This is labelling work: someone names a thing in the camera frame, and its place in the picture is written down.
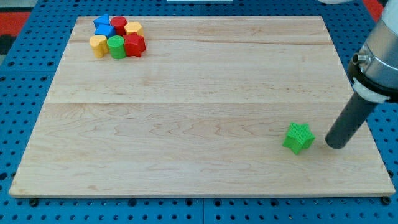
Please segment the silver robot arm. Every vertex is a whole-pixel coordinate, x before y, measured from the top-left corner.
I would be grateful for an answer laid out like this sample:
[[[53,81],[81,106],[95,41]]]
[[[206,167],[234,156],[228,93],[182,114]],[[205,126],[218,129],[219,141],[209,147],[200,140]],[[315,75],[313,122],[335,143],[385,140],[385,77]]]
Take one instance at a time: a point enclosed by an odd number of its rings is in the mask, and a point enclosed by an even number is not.
[[[353,55],[349,79],[370,102],[397,101],[397,0],[389,0],[363,46]]]

